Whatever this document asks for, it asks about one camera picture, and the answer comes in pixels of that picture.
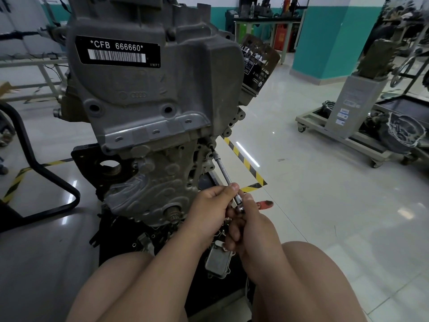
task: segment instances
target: person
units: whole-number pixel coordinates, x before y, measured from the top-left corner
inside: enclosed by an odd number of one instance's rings
[[[237,193],[244,215],[231,207]],[[252,322],[366,322],[338,266],[312,244],[281,244],[274,225],[236,183],[199,192],[186,220],[154,258],[133,252],[107,260],[84,284],[66,321],[186,321],[198,261],[226,217],[232,221],[225,247],[239,254],[256,285]]]

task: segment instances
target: floor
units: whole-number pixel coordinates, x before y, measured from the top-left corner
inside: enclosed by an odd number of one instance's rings
[[[429,321],[426,167],[392,161],[373,169],[368,158],[346,146],[311,130],[299,133],[295,117],[325,100],[336,100],[342,83],[314,86],[299,80],[289,75],[292,59],[288,54],[285,64],[278,65],[259,96],[244,108],[246,118],[234,126],[230,137],[267,182],[252,192],[255,200],[274,201],[264,213],[282,242],[313,243],[340,266],[368,321]],[[32,68],[2,70],[1,75],[13,84],[42,79]],[[385,91],[398,92],[406,84],[404,80]],[[420,83],[411,92],[429,96]],[[67,159],[73,147],[95,142],[89,124],[54,118],[54,101],[12,105],[24,119],[40,163]],[[256,183],[224,140],[217,143],[232,180],[242,187]],[[3,195],[27,163],[18,140],[0,149],[0,156],[10,170],[0,176]],[[98,229],[94,188],[73,162],[49,169],[76,185],[82,199],[70,216],[0,234],[2,321],[63,321],[78,289],[97,267],[97,249],[88,244]],[[72,200],[30,171],[11,206],[30,215]],[[249,319],[250,311],[240,300],[210,322]]]

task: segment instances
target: bottle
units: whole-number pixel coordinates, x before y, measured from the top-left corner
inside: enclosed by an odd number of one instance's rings
[[[249,18],[253,18],[254,14],[255,14],[255,2],[252,2],[252,5],[250,7],[250,16],[249,16]]]

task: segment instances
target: teal pillar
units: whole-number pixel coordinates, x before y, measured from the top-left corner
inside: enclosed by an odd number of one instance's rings
[[[385,0],[310,0],[291,75],[317,85],[354,70]]]

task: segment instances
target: hazard tape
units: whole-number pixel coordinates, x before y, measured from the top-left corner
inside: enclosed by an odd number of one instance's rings
[[[223,138],[225,140],[226,144],[232,149],[234,154],[241,160],[241,162],[244,164],[244,166],[247,168],[247,170],[253,175],[254,178],[258,181],[258,183],[255,183],[250,186],[246,186],[242,188],[241,190],[243,192],[251,192],[257,189],[260,189],[261,187],[267,185],[268,183],[262,178],[262,176],[256,171],[255,168],[253,168],[252,165],[250,165],[250,162],[243,156],[243,154],[239,151],[239,149],[233,144],[231,140],[228,138]]]
[[[43,164],[42,166],[43,167],[49,167],[49,166],[59,165],[62,163],[67,163],[69,161],[73,161],[73,158],[63,159],[61,161],[53,161],[50,163]],[[19,173],[17,174],[17,176],[13,180],[11,187],[7,190],[6,195],[3,198],[4,203],[8,204],[13,199],[13,196],[14,196],[16,190],[18,189],[19,183],[21,183],[21,181],[24,179],[25,173],[30,171],[30,170],[33,170],[33,169],[31,167],[27,167],[27,168],[23,168],[19,171]]]

